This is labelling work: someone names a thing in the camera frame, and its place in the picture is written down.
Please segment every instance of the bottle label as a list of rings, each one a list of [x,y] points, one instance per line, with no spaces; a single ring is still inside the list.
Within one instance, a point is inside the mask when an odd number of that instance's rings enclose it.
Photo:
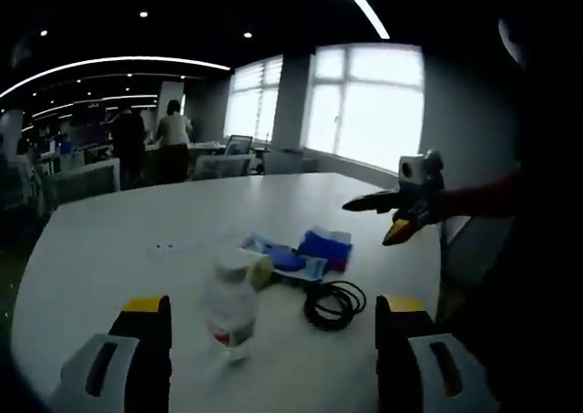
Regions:
[[[208,321],[208,326],[210,333],[215,340],[219,343],[228,346],[228,347],[235,347],[242,345],[251,337],[253,337],[253,331],[255,329],[255,321],[251,320],[248,324],[245,324],[241,327],[233,329],[231,331],[227,331],[222,329],[220,326]]]

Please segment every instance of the plastic water bottle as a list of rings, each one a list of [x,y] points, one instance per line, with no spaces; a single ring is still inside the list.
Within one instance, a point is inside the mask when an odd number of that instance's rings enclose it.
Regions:
[[[249,354],[259,297],[247,279],[249,261],[237,251],[222,254],[213,265],[204,299],[210,334],[225,346],[230,361]]]

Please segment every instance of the black ceiling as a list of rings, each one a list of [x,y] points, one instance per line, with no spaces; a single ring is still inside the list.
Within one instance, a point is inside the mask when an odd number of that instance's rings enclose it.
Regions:
[[[391,42],[455,51],[496,39],[496,0],[368,2]],[[147,18],[138,16],[142,10]],[[49,68],[90,58],[181,57],[238,67],[315,46],[380,41],[352,0],[14,0],[2,2],[0,12],[10,18],[2,24],[0,92]],[[43,29],[47,36],[40,36]],[[253,38],[242,36],[248,31]],[[135,89],[158,86],[153,79],[139,84],[139,76],[128,81],[129,72],[202,79],[227,74],[167,63],[98,64],[32,81],[0,99],[0,107],[30,112],[46,101],[75,100],[92,87],[110,95],[125,92],[130,82]],[[98,76],[108,77],[85,80]],[[84,79],[80,87],[78,78]]]

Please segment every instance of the round table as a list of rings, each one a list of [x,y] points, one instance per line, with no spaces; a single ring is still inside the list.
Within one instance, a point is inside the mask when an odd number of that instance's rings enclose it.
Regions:
[[[345,212],[378,187],[334,173],[253,176],[123,191],[58,208],[20,285],[12,350],[33,390],[49,400],[64,363],[106,333],[132,297],[168,294],[173,372],[169,409],[322,412],[376,410],[374,298],[422,299],[434,316],[439,243],[433,226],[382,247],[391,217]],[[214,253],[251,231],[297,246],[313,225],[347,231],[353,253],[343,279],[368,297],[340,332],[302,314],[303,293],[283,284],[260,294],[251,355],[233,367],[217,356],[199,298]],[[173,251],[155,249],[173,242]]]

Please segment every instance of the window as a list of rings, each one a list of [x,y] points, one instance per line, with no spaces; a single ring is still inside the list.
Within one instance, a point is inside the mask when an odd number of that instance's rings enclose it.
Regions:
[[[355,44],[316,51],[306,147],[398,172],[419,150],[424,66],[412,46]]]
[[[235,71],[230,82],[225,137],[249,135],[270,140],[282,63],[282,56],[273,57]]]

